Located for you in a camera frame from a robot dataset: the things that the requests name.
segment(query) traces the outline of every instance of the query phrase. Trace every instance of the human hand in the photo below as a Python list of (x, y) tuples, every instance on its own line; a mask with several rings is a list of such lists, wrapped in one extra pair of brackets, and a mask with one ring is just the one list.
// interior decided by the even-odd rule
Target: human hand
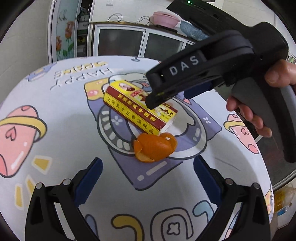
[[(272, 87), (292, 85), (296, 94), (296, 65), (288, 63), (285, 60), (280, 60), (267, 71), (265, 74), (265, 80)], [(272, 136), (271, 129), (264, 125), (260, 116), (255, 115), (248, 106), (241, 103), (233, 96), (230, 96), (227, 99), (226, 109), (228, 111), (234, 111), (237, 108), (239, 108), (242, 116), (255, 126), (259, 135), (264, 137)]]

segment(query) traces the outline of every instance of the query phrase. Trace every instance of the cartoon tablecloth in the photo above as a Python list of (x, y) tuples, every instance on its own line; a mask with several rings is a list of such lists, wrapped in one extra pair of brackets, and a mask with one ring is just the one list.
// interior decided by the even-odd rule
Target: cartoon tablecloth
[[(217, 209), (193, 170), (200, 154), (224, 178), (260, 183), (271, 220), (273, 192), (259, 149), (214, 90), (169, 100), (178, 110), (168, 129), (178, 141), (176, 151), (155, 163), (136, 160), (133, 140), (141, 130), (103, 97), (118, 80), (150, 92), (145, 72), (157, 64), (126, 56), (64, 60), (30, 74), (9, 94), (0, 108), (0, 212), (20, 240), (36, 183), (73, 178), (95, 157), (103, 161), (103, 173), (80, 210), (103, 241), (195, 240)], [(221, 240), (231, 233), (239, 208)]]

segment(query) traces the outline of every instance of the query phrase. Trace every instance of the orange peel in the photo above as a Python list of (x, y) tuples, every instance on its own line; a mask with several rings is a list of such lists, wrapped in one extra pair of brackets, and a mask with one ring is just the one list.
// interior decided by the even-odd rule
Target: orange peel
[(136, 158), (145, 163), (160, 161), (177, 148), (177, 140), (170, 133), (162, 133), (159, 136), (142, 133), (133, 142)]

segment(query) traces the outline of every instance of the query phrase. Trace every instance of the yellow and red box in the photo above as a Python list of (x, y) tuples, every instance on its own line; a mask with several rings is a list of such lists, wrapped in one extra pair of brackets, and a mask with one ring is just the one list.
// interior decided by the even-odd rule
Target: yellow and red box
[(143, 131), (159, 135), (172, 124), (178, 111), (168, 104), (149, 110), (145, 104), (146, 96), (148, 94), (142, 89), (120, 80), (107, 88), (104, 102)]

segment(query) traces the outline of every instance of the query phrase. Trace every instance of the grey handle grip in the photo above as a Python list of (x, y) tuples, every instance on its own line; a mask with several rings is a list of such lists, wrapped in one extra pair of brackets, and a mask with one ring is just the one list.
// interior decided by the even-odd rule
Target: grey handle grip
[(270, 87), (263, 76), (238, 81), (232, 95), (249, 106), (273, 132), (287, 162), (296, 162), (296, 95), (291, 86)]

